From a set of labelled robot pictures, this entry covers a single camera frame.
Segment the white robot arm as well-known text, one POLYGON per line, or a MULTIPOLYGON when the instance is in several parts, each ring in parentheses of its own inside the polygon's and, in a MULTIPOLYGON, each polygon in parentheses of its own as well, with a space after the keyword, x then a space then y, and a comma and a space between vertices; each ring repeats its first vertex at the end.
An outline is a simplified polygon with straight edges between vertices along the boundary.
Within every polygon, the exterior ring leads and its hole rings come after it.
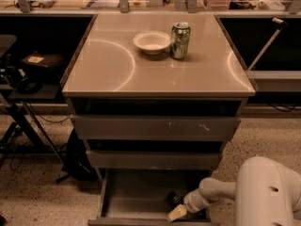
POLYGON ((301 219, 301 174, 255 156, 243 163, 234 182, 202 179, 166 219, 172 222, 225 199, 235 201, 235 226, 294 226, 301 219))

